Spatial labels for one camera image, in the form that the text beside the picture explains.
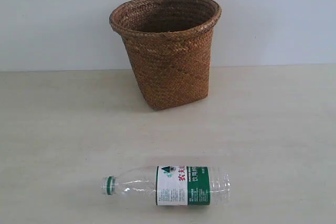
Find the brown woven wicker basket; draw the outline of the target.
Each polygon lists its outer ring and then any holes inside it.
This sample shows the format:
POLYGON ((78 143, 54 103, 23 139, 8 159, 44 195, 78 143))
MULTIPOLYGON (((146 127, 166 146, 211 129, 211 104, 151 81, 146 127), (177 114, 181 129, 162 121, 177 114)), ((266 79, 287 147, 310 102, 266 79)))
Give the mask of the brown woven wicker basket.
POLYGON ((214 0, 131 0, 112 11, 138 87, 154 110, 208 96, 214 27, 222 14, 214 0))

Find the clear plastic water bottle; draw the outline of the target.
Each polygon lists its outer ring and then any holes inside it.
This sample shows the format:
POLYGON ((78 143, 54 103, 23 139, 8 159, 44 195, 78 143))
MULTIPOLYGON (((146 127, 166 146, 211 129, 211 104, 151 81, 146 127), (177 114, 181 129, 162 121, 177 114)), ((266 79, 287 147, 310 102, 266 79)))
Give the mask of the clear plastic water bottle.
POLYGON ((230 181, 220 167, 161 165, 110 175, 101 189, 108 196, 157 206, 209 206, 228 198, 230 181))

